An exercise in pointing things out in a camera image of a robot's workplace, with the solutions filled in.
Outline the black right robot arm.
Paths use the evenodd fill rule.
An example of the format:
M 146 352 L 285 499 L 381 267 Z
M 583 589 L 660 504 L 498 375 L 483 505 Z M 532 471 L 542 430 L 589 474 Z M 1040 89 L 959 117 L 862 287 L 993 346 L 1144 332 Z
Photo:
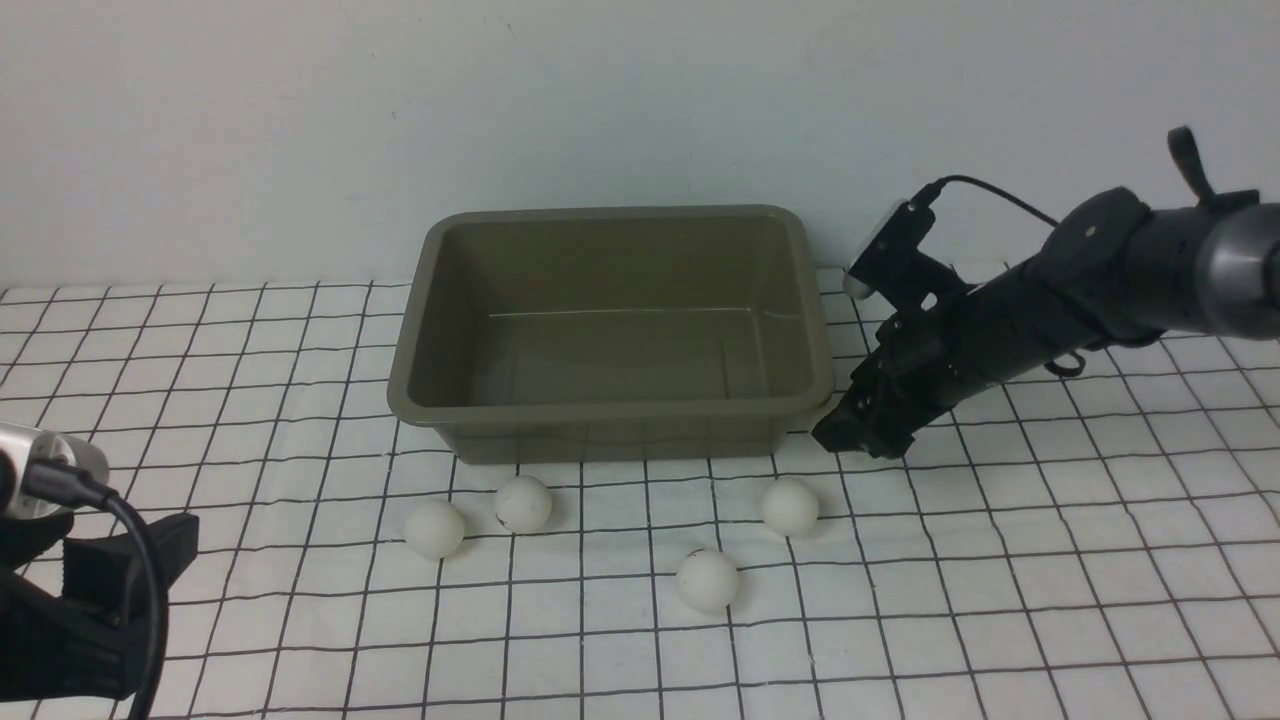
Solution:
M 934 224 L 924 190 L 900 202 L 846 272 L 854 299 L 893 315 L 813 427 L 832 454 L 900 459 L 915 433 L 963 401 L 1065 357 L 1143 347 L 1178 331 L 1277 337 L 1277 205 L 1240 191 L 1155 210 L 1114 188 L 1069 213 L 1041 250 L 979 284 L 920 251 Z

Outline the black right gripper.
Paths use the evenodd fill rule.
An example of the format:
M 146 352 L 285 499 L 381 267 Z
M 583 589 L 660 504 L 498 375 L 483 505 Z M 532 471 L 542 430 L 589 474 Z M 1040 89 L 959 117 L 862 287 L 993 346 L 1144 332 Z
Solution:
M 915 433 L 964 400 L 1085 345 L 1085 322 L 1025 263 L 911 320 L 884 322 L 812 438 L 829 454 L 901 459 Z

